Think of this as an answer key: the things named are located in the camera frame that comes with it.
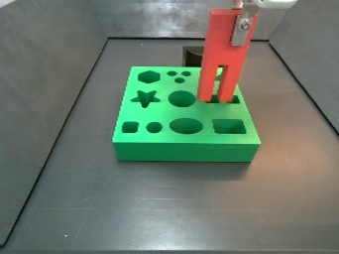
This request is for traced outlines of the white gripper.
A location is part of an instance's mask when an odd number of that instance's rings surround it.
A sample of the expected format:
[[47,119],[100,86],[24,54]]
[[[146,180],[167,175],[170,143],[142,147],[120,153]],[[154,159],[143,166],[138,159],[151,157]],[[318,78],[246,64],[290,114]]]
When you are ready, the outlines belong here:
[[249,34],[254,25],[258,9],[289,9],[297,0],[234,0],[233,9],[241,10],[237,16],[237,24],[233,32],[233,45],[239,47],[247,42]]

